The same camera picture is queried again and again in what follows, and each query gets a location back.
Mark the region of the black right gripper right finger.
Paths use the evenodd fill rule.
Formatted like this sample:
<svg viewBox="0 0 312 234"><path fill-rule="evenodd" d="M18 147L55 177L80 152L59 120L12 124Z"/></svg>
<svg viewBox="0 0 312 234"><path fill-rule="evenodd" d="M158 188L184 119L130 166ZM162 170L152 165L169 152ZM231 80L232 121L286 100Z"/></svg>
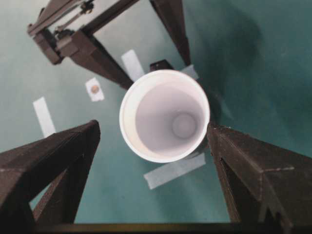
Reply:
<svg viewBox="0 0 312 234"><path fill-rule="evenodd" d="M207 139L232 222L311 233L310 157L217 124L209 124Z"/></svg>

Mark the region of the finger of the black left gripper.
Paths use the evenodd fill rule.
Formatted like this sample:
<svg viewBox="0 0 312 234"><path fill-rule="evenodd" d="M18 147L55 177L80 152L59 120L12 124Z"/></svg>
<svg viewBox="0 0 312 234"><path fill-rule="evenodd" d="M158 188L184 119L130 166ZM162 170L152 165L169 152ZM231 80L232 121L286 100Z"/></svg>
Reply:
<svg viewBox="0 0 312 234"><path fill-rule="evenodd" d="M170 35L185 65L190 65L191 55L186 34L183 2L181 0L151 0L150 3Z"/></svg>

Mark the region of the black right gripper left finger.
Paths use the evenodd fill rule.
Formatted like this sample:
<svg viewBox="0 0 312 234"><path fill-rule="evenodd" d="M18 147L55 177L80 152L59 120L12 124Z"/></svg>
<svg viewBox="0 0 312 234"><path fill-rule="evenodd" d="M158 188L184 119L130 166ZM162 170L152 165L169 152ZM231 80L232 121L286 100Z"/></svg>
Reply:
<svg viewBox="0 0 312 234"><path fill-rule="evenodd" d="M91 120L2 152L1 233L73 223L99 141L99 122Z"/></svg>

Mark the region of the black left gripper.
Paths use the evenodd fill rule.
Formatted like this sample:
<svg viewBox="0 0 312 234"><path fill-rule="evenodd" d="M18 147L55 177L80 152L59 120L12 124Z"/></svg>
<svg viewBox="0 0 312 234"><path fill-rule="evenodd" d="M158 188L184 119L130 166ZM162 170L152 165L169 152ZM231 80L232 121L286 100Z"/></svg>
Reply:
<svg viewBox="0 0 312 234"><path fill-rule="evenodd" d="M134 82L102 44L91 35L135 3L135 0L119 0L85 26L82 26L83 32L79 30L71 35L71 43L75 47L75 52L70 55L70 59L75 64L118 84L125 90L128 90ZM77 14L66 23L57 26L53 32L49 31L51 25L76 8L79 8ZM63 56L60 55L57 48L58 35L79 17L90 14L93 8L92 0L51 0L46 7L42 8L37 21L28 25L27 33L33 37L37 46L52 64L59 64L62 62Z"/></svg>

